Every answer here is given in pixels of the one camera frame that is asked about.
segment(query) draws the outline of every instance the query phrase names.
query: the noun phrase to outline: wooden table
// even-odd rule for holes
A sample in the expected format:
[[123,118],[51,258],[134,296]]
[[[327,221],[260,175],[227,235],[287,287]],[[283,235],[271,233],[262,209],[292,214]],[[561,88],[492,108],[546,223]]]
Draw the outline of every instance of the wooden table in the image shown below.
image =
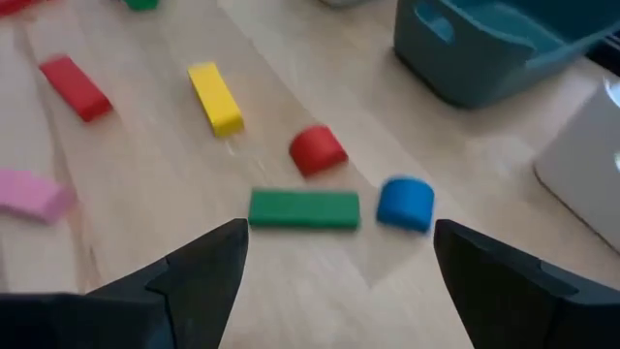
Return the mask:
[[[377,188],[424,178],[448,217],[614,287],[620,258],[536,181],[534,156],[594,91],[582,61],[482,111],[455,110],[393,56],[395,0],[55,0],[0,19],[0,167],[79,205],[54,226],[0,216],[0,288],[86,292],[233,217],[253,186],[355,189],[354,235],[255,232],[222,348],[471,348],[431,238],[378,227]],[[85,125],[37,69],[68,53],[115,112]],[[246,130],[213,137],[186,68],[215,61]],[[304,181],[288,143],[328,124],[350,164]]]

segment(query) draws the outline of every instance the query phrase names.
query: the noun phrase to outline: yellow block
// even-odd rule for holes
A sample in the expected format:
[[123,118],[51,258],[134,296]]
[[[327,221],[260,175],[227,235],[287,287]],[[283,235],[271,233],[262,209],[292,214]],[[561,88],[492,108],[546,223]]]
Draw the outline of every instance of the yellow block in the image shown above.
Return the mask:
[[243,129],[241,111],[215,63],[191,66],[187,72],[211,122],[213,133],[225,137]]

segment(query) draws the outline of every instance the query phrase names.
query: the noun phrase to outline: red rectangular block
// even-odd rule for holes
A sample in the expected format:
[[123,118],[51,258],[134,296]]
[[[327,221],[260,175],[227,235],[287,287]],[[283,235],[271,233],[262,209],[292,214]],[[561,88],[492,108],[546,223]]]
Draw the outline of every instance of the red rectangular block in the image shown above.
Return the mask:
[[44,0],[0,0],[0,16],[6,16]]
[[39,68],[85,122],[111,111],[108,98],[68,56],[55,57]]

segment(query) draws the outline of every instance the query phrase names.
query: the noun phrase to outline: green rectangular block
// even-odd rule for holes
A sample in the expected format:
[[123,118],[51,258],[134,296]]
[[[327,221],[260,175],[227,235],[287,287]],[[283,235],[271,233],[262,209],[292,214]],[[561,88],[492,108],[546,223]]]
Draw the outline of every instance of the green rectangular block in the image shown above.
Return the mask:
[[355,229],[359,197],[351,191],[254,189],[248,221],[252,227]]

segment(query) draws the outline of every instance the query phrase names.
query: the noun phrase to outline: white object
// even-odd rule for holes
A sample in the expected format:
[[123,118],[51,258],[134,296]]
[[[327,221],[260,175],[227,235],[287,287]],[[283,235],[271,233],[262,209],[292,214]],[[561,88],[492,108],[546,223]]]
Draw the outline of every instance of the white object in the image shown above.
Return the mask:
[[605,81],[534,167],[541,182],[620,251],[620,84]]

